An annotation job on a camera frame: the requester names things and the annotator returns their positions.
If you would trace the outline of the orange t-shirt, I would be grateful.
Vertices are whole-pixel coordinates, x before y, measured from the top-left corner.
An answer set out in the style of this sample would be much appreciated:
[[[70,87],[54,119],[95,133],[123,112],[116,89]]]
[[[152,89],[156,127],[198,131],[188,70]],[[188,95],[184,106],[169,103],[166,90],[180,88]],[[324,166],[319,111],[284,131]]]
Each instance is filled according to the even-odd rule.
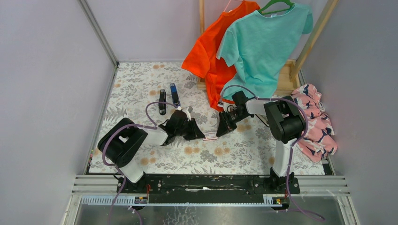
[[[206,91],[210,107],[221,112],[218,106],[220,93],[224,85],[236,74],[233,66],[227,66],[224,59],[217,59],[216,53],[227,28],[237,19],[240,19],[260,6],[255,1],[242,1],[230,12],[223,12],[196,41],[195,45],[185,58],[182,69],[205,79]]]

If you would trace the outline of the teal t-shirt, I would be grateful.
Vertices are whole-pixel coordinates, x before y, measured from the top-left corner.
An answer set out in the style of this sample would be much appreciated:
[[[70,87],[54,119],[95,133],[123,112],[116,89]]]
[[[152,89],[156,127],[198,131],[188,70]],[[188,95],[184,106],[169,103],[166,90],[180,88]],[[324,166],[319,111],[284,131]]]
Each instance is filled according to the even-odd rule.
[[[294,3],[284,14],[265,16],[254,11],[232,23],[222,38],[216,58],[234,66],[236,74],[223,87],[223,98],[243,91],[248,97],[270,98],[279,72],[302,35],[311,33],[313,15],[308,4]]]

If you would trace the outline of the blue stapler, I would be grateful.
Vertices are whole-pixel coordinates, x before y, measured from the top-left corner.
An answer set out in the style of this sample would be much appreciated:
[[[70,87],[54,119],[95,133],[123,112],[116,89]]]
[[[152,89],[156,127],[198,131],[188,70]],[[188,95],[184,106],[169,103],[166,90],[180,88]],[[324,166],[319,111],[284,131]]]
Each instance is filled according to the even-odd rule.
[[[171,91],[171,96],[172,96],[172,102],[175,106],[180,106],[180,100],[177,92],[176,85],[174,83],[170,84],[170,91]]]

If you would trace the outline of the wooden clothes rack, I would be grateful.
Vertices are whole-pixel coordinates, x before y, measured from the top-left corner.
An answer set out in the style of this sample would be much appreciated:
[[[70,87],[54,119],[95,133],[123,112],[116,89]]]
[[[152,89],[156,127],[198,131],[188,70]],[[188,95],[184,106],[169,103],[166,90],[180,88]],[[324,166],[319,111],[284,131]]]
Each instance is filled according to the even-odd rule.
[[[311,6],[313,29],[311,33],[302,35],[298,45],[280,70],[275,94],[289,94],[299,86],[299,72],[337,5],[337,1],[335,0],[292,1]],[[205,79],[199,77],[198,87],[206,90]]]

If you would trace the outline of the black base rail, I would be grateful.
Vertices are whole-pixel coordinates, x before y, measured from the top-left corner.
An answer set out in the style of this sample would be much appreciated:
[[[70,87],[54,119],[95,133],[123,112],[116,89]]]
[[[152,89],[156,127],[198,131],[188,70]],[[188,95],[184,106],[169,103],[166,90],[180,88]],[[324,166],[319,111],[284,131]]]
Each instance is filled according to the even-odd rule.
[[[300,194],[298,179],[274,175],[145,174],[138,182],[118,179],[123,194],[143,194],[149,203],[264,203],[263,195]]]

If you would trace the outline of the red staple box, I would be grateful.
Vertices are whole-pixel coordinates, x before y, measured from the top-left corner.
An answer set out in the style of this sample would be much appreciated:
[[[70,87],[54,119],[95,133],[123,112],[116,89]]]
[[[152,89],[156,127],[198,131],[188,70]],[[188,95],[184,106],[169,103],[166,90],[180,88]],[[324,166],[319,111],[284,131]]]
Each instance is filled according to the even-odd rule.
[[[216,140],[218,139],[216,132],[207,132],[204,133],[205,137],[203,138],[203,141],[211,141],[211,140]]]

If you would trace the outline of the pink patterned cloth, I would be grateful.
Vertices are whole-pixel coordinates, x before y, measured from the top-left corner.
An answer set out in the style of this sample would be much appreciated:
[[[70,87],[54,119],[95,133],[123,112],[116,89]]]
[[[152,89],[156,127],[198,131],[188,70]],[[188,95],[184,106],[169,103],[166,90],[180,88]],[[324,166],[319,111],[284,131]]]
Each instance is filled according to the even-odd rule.
[[[327,155],[333,155],[338,145],[329,116],[321,102],[322,94],[312,84],[305,84],[292,92],[294,102],[308,117],[308,132],[298,142],[298,148],[312,161],[319,162]]]

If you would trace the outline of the floral table mat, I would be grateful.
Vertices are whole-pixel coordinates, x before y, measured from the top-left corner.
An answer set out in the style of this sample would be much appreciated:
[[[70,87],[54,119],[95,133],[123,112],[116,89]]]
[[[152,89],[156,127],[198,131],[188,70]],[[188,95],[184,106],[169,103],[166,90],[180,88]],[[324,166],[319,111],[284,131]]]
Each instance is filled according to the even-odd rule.
[[[163,123],[174,108],[168,105],[166,115],[160,115],[156,101],[165,90],[167,101],[172,102],[171,84],[176,85],[182,107],[193,108],[191,115],[200,130],[216,131],[217,111],[209,106],[207,93],[198,89],[197,77],[179,62],[131,62],[119,65],[99,137],[125,117],[148,126]],[[269,128],[254,117],[217,140],[178,137],[163,147],[144,145],[134,159],[146,173],[269,174],[275,150]]]

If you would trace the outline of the green clothes hanger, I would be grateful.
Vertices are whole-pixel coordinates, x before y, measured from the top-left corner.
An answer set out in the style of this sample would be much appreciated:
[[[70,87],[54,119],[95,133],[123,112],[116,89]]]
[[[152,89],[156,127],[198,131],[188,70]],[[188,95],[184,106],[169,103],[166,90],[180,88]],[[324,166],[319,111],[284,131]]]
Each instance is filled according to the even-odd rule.
[[[291,0],[270,0],[264,7],[260,8],[258,12],[261,15],[280,14],[288,12],[294,7],[295,3]]]

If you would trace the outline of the small black stapler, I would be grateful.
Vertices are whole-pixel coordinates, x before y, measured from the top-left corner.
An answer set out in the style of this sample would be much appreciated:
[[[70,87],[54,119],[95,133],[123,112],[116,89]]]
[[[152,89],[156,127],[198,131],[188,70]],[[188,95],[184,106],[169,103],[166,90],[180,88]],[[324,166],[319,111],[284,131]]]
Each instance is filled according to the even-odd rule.
[[[166,111],[167,111],[167,106],[165,104],[165,102],[166,102],[166,92],[165,92],[164,89],[160,90],[159,102],[160,102],[160,103],[158,103],[159,114],[160,115],[165,115]]]

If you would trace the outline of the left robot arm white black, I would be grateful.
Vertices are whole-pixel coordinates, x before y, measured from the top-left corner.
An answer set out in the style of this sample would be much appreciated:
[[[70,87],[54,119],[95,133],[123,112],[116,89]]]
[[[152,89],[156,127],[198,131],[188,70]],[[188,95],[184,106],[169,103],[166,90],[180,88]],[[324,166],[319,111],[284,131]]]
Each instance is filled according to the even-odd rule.
[[[177,137],[191,141],[203,139],[205,135],[194,118],[185,111],[176,110],[157,127],[136,124],[129,118],[123,118],[100,139],[97,148],[128,179],[128,187],[139,193],[144,190],[146,182],[144,171],[133,159],[140,147],[166,146]]]

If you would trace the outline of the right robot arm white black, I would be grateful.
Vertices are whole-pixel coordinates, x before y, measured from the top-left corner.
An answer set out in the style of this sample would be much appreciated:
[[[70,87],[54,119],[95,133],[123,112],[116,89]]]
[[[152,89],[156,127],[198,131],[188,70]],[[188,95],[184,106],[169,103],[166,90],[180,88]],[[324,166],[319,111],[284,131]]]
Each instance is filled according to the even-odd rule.
[[[254,115],[266,117],[269,129],[276,142],[276,159],[271,174],[276,175],[269,180],[269,187],[275,193],[283,192],[290,174],[293,146],[308,131],[308,119],[300,106],[290,96],[276,98],[248,98],[243,91],[232,95],[236,105],[231,111],[219,113],[217,137],[226,135],[237,128],[237,122]]]

